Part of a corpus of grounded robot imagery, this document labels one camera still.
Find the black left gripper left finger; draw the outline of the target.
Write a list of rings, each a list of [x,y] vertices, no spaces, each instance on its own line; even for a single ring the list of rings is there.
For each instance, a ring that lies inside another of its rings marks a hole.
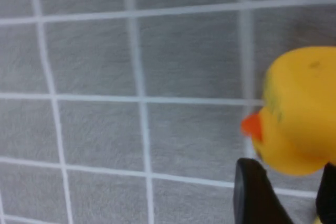
[[[240,158],[236,162],[233,208],[235,224],[293,223],[266,170],[255,159]]]

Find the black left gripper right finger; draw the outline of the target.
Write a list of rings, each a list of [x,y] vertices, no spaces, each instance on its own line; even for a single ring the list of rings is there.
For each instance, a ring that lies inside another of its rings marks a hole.
[[[316,197],[316,211],[321,223],[335,224],[335,166],[327,163]]]

